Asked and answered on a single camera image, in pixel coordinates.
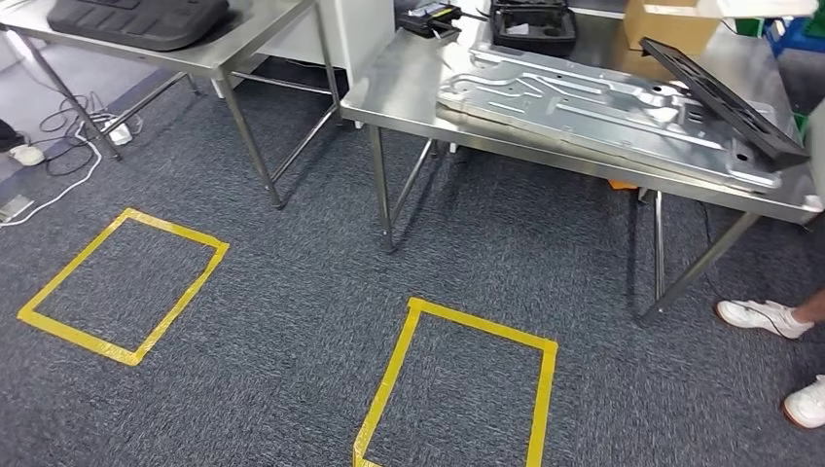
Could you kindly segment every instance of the floor marking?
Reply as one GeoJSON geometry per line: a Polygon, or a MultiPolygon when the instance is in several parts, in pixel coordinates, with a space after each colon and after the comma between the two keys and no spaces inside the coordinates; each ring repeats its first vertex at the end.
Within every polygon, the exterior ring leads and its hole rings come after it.
{"type": "Polygon", "coordinates": [[[109,225],[109,227],[104,229],[103,232],[92,240],[91,243],[87,245],[87,247],[84,248],[78,256],[75,257],[75,259],[66,265],[66,267],[63,268],[63,270],[61,270],[54,277],[54,279],[46,284],[46,287],[41,289],[37,295],[35,295],[26,305],[23,306],[23,308],[20,309],[18,312],[18,319],[34,326],[35,328],[75,343],[85,349],[91,350],[92,352],[99,353],[126,365],[137,365],[141,360],[143,360],[143,357],[146,356],[146,353],[152,349],[161,336],[163,336],[163,333],[166,332],[172,324],[172,321],[174,321],[186,305],[189,304],[189,301],[195,296],[197,291],[200,290],[200,287],[203,286],[203,283],[212,271],[214,271],[221,260],[223,260],[229,247],[230,246],[228,243],[225,243],[214,236],[193,231],[192,229],[187,229],[185,227],[172,224],[171,222],[166,222],[148,214],[136,211],[132,208],[127,208],[120,216],[118,216],[117,219],[112,222],[112,224],[109,225]],[[198,276],[192,285],[189,286],[172,309],[161,319],[158,325],[155,326],[155,329],[149,333],[146,340],[144,340],[134,351],[127,350],[113,343],[104,341],[101,338],[92,336],[91,334],[87,334],[79,329],[72,328],[71,326],[65,325],[59,321],[51,319],[48,316],[40,314],[35,310],[35,307],[42,303],[43,300],[45,300],[46,297],[53,292],[54,289],[56,289],[57,286],[69,276],[70,273],[72,273],[72,271],[82,264],[83,261],[91,253],[93,253],[104,240],[106,240],[106,238],[108,238],[118,227],[120,227],[126,219],[132,219],[140,222],[141,224],[169,232],[170,234],[176,234],[188,240],[196,241],[215,248],[215,254],[212,255],[212,258],[206,265],[206,269],[204,269],[201,275],[198,276]]]}
{"type": "Polygon", "coordinates": [[[395,380],[398,378],[401,366],[404,364],[404,358],[407,356],[407,350],[410,348],[410,342],[413,340],[413,333],[415,327],[418,326],[421,313],[427,313],[542,351],[541,371],[539,373],[538,388],[536,389],[536,405],[533,409],[533,423],[530,428],[530,442],[527,445],[527,461],[525,464],[527,467],[539,467],[542,462],[544,439],[547,432],[550,390],[553,387],[553,372],[556,370],[558,344],[471,314],[431,304],[415,297],[410,298],[407,308],[410,312],[407,314],[404,327],[401,329],[401,335],[395,343],[395,349],[389,358],[389,363],[387,363],[376,397],[370,404],[370,409],[367,411],[364,423],[358,431],[358,436],[355,437],[355,444],[352,446],[352,466],[380,467],[378,464],[365,459],[364,455],[367,453],[367,446],[376,432],[378,422],[389,400],[389,395],[395,386],[395,380]]]}

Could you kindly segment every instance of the carpet floor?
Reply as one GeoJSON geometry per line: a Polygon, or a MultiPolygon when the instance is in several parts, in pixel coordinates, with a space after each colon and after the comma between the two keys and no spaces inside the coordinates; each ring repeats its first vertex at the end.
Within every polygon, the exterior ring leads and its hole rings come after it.
{"type": "MultiPolygon", "coordinates": [[[[323,83],[321,70],[301,73],[323,83]]],[[[328,105],[256,83],[237,92],[270,166],[328,105]]],[[[800,430],[778,408],[825,373],[825,331],[785,341],[733,329],[712,311],[719,294],[794,305],[816,290],[825,227],[760,221],[641,329],[632,318],[653,296],[653,213],[634,193],[462,149],[426,164],[401,215],[398,251],[386,255],[364,131],[324,128],[279,182],[289,204],[276,211],[222,101],[182,84],[143,117],[122,162],[105,160],[60,203],[0,230],[0,465],[351,465],[409,297],[558,342],[544,465],[825,458],[825,431],[800,430]],[[127,207],[230,245],[135,367],[16,318],[127,207]]],[[[394,194],[422,144],[385,133],[394,194]]],[[[35,167],[13,178],[43,201],[82,176],[54,179],[35,167]]],[[[705,248],[705,218],[683,198],[665,196],[664,209],[673,280],[705,248]]],[[[707,209],[714,235],[736,216],[707,209]]],[[[39,310],[135,348],[210,252],[147,226],[122,229],[39,310]]],[[[522,465],[539,359],[422,318],[368,458],[386,467],[522,465]]]]}

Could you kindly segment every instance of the table top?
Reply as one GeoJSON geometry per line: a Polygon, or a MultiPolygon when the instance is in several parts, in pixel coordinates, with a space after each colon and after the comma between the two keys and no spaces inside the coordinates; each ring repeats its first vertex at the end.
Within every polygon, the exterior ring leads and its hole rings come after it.
{"type": "Polygon", "coordinates": [[[220,68],[232,70],[314,4],[314,0],[230,0],[230,18],[209,35],[185,49],[154,52],[53,31],[46,14],[56,1],[0,3],[0,26],[56,44],[209,77],[219,77],[220,68]]]}
{"type": "MultiPolygon", "coordinates": [[[[475,0],[453,3],[472,11],[475,0]]],[[[582,14],[576,19],[579,39],[569,57],[571,60],[650,79],[667,79],[664,69],[651,61],[651,57],[641,60],[641,53],[628,52],[620,19],[582,14]]],[[[487,24],[462,18],[457,25],[462,29],[461,34],[441,41],[423,39],[400,30],[365,76],[344,97],[341,102],[343,116],[367,125],[617,179],[788,222],[807,222],[823,210],[821,201],[815,196],[808,164],[783,171],[781,188],[765,195],[753,194],[484,121],[437,105],[441,81],[471,70],[468,49],[477,42],[489,42],[487,24]]],[[[767,42],[736,36],[720,25],[697,60],[741,97],[771,105],[779,127],[799,140],[778,66],[767,42]]]]}

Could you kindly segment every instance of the white sneaker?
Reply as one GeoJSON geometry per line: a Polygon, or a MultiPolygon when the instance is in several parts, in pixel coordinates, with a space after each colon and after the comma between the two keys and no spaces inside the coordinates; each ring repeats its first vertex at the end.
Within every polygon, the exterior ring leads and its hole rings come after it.
{"type": "Polygon", "coordinates": [[[716,304],[716,314],[726,323],[738,328],[762,328],[786,339],[796,339],[813,327],[800,323],[791,316],[794,308],[776,302],[723,301],[716,304]]]}
{"type": "Polygon", "coordinates": [[[782,409],[791,421],[803,428],[825,425],[825,376],[816,377],[814,384],[786,397],[782,409]]]}

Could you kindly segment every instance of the plug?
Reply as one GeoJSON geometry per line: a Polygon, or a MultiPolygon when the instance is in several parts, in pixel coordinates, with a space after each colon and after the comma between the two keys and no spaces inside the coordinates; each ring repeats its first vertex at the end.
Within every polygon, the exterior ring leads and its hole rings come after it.
{"type": "MultiPolygon", "coordinates": [[[[108,128],[114,122],[115,119],[110,119],[106,121],[106,123],[103,124],[103,129],[108,128]]],[[[112,130],[111,133],[109,133],[109,138],[112,140],[113,143],[115,143],[116,146],[123,146],[132,139],[134,139],[131,135],[131,131],[128,130],[128,126],[126,126],[126,124],[118,125],[117,128],[115,128],[114,130],[112,130]]]]}

